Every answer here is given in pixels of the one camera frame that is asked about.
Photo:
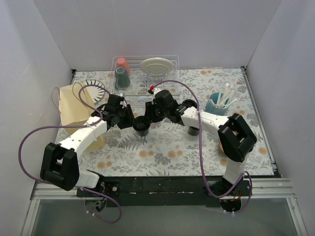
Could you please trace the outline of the black cup lid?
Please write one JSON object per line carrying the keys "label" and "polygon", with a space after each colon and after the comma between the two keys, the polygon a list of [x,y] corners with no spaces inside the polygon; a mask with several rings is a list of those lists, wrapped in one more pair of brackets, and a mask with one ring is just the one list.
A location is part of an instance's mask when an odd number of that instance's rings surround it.
{"label": "black cup lid", "polygon": [[151,122],[145,116],[138,116],[134,119],[132,127],[137,132],[144,132],[150,128]]}

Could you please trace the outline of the black coffee cup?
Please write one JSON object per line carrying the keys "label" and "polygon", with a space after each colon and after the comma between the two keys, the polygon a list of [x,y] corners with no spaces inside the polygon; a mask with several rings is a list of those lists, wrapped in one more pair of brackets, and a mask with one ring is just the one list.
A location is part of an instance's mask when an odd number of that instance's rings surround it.
{"label": "black coffee cup", "polygon": [[149,129],[143,130],[143,131],[136,131],[136,133],[137,133],[140,137],[144,137],[144,136],[148,135]]}

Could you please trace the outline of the stack of black cups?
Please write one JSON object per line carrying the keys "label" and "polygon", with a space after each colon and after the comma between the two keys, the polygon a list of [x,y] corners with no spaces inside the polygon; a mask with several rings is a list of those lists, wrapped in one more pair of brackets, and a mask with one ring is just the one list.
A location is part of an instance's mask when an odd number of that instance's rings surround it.
{"label": "stack of black cups", "polygon": [[199,128],[190,126],[189,129],[188,129],[188,133],[191,136],[197,136],[197,135],[199,135]]}

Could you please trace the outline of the brown cardboard cup carriers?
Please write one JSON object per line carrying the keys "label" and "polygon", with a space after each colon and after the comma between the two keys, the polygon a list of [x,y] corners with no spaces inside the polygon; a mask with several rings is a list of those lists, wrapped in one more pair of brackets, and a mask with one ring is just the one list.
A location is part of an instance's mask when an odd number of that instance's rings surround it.
{"label": "brown cardboard cup carriers", "polygon": [[223,147],[221,145],[221,142],[219,143],[219,148],[220,148],[221,153],[225,154],[224,151],[223,151]]}

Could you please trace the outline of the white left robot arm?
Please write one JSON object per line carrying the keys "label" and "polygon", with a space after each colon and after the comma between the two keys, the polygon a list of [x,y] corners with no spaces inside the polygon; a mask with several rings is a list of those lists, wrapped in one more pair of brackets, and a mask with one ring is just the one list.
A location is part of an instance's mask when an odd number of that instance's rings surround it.
{"label": "white left robot arm", "polygon": [[41,179],[66,191],[86,187],[93,196],[101,196],[105,185],[99,181],[100,175],[81,170],[78,160],[88,146],[111,127],[116,125],[122,129],[129,128],[133,120],[131,106],[125,99],[119,95],[110,95],[108,102],[98,107],[88,118],[84,128],[77,129],[58,144],[50,143],[46,146]]}

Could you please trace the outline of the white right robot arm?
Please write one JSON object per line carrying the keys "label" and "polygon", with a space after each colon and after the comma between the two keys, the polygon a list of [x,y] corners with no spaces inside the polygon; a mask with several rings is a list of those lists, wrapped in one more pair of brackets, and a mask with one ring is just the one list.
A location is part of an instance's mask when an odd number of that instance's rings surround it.
{"label": "white right robot arm", "polygon": [[152,101],[146,103],[145,117],[151,123],[167,118],[172,123],[219,137],[223,152],[227,156],[222,188],[227,195],[236,194],[241,189],[238,178],[244,171],[248,153],[257,142],[244,118],[236,113],[228,117],[198,111],[195,101],[187,99],[179,104],[165,89],[154,88],[148,93],[152,95]]}

